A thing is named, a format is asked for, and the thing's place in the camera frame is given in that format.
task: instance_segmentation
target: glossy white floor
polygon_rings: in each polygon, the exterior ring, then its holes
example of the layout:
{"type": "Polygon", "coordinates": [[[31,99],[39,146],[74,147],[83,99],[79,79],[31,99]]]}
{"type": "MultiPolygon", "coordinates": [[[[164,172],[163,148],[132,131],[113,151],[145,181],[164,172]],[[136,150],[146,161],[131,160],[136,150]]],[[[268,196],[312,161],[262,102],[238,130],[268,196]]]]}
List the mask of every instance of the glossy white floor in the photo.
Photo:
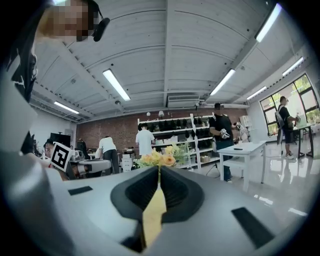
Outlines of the glossy white floor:
{"type": "MultiPolygon", "coordinates": [[[[256,198],[265,207],[271,207],[283,228],[294,221],[305,218],[313,202],[315,189],[319,187],[320,170],[320,133],[314,136],[314,158],[304,156],[297,159],[298,145],[291,145],[290,150],[296,156],[293,160],[281,157],[280,146],[269,143],[266,146],[266,167],[264,184],[261,184],[262,157],[257,157],[251,164],[250,182],[247,193],[256,198]]],[[[310,141],[303,140],[301,152],[310,151],[310,141]]],[[[232,182],[239,190],[243,189],[244,180],[241,169],[231,168],[232,182]]],[[[208,179],[217,177],[218,171],[213,164],[204,165],[194,172],[206,175],[208,179]]]]}

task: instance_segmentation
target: black t-shirt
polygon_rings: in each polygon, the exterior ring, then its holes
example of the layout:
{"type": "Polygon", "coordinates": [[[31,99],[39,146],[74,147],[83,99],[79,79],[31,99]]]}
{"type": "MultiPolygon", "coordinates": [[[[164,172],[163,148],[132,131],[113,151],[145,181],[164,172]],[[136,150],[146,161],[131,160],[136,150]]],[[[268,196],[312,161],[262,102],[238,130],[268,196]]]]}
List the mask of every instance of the black t-shirt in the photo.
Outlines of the black t-shirt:
{"type": "MultiPolygon", "coordinates": [[[[30,102],[31,92],[38,74],[37,56],[34,54],[36,31],[44,11],[52,4],[51,0],[41,2],[40,7],[25,23],[18,38],[12,44],[8,56],[4,59],[5,71],[11,76],[15,87],[27,102],[30,102]]],[[[32,146],[33,139],[28,132],[21,151],[24,154],[31,153],[32,146]]]]}
{"type": "Polygon", "coordinates": [[[288,123],[288,117],[290,117],[288,109],[283,105],[279,105],[278,109],[280,109],[279,115],[281,116],[281,118],[284,122],[283,129],[285,129],[285,130],[292,129],[293,128],[292,122],[291,122],[291,124],[288,123]]]}
{"type": "Polygon", "coordinates": [[[209,120],[209,126],[215,128],[217,131],[225,129],[230,135],[230,138],[222,139],[220,136],[214,136],[217,141],[233,140],[234,135],[232,133],[232,124],[228,116],[226,115],[214,115],[213,118],[209,120]]]}

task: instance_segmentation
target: flowers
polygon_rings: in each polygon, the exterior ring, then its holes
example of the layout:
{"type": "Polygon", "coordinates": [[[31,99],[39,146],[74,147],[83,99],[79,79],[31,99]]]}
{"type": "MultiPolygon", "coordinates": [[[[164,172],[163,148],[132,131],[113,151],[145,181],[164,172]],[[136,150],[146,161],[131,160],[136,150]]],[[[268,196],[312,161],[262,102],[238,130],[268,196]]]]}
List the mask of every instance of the flowers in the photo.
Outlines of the flowers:
{"type": "Polygon", "coordinates": [[[165,154],[157,152],[154,148],[150,155],[143,155],[141,159],[136,160],[135,163],[139,167],[150,167],[150,166],[175,166],[177,162],[183,164],[185,160],[187,149],[187,143],[183,143],[180,146],[173,144],[167,146],[164,151],[165,154]]]}

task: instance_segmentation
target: white t-shirt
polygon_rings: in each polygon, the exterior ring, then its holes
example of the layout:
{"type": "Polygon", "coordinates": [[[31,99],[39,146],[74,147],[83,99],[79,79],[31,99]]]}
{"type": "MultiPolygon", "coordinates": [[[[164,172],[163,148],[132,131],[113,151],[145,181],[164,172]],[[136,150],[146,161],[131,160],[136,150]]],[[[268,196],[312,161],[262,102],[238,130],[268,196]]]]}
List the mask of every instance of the white t-shirt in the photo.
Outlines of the white t-shirt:
{"type": "Polygon", "coordinates": [[[116,150],[116,145],[111,137],[103,138],[99,142],[99,149],[103,148],[103,153],[108,150],[116,150]]]}
{"type": "Polygon", "coordinates": [[[139,143],[139,155],[150,155],[152,152],[151,141],[155,139],[149,130],[141,130],[135,137],[135,142],[139,143]]]}

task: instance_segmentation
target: brick wall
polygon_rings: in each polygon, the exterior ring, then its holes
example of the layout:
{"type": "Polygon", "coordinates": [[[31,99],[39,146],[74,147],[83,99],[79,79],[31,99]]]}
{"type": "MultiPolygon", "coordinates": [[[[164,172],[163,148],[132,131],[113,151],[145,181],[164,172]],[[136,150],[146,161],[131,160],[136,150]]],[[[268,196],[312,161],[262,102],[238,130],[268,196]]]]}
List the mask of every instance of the brick wall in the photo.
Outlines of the brick wall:
{"type": "MultiPolygon", "coordinates": [[[[212,108],[203,108],[199,111],[187,110],[169,110],[164,111],[163,119],[189,117],[190,113],[194,116],[212,115],[212,108]]],[[[76,139],[82,138],[87,149],[97,148],[99,141],[105,136],[110,136],[118,150],[128,147],[136,147],[136,134],[138,132],[138,118],[140,121],[153,120],[158,118],[159,112],[152,112],[151,116],[146,113],[125,115],[115,118],[102,119],[92,122],[78,124],[76,126],[76,139]]],[[[232,123],[239,122],[239,117],[247,115],[245,109],[226,108],[224,113],[229,116],[232,123]]]]}

